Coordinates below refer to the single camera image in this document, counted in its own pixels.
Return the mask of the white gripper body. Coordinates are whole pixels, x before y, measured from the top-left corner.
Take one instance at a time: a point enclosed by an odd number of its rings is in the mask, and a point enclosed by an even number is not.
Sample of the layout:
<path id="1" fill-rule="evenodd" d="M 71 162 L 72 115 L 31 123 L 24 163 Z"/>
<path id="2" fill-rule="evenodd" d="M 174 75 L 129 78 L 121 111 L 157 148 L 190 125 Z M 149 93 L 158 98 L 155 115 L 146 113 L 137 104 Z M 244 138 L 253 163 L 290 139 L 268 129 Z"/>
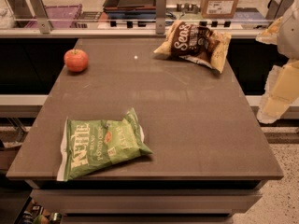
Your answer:
<path id="1" fill-rule="evenodd" d="M 299 59 L 299 0 L 294 0 L 282 16 L 278 52 L 289 59 Z"/>

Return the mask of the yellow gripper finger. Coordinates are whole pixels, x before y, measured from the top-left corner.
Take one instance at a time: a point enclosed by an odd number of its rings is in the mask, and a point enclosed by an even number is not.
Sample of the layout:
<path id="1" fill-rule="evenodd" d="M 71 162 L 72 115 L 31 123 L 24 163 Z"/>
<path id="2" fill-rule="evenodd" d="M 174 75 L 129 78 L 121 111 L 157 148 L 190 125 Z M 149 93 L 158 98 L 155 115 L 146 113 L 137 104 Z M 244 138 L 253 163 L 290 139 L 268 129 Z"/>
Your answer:
<path id="1" fill-rule="evenodd" d="M 277 45 L 282 18 L 273 21 L 264 31 L 256 36 L 256 40 L 267 45 Z"/>
<path id="2" fill-rule="evenodd" d="M 282 67 L 274 65 L 266 80 L 257 120 L 263 124 L 274 123 L 298 98 L 299 61 L 289 60 Z"/>

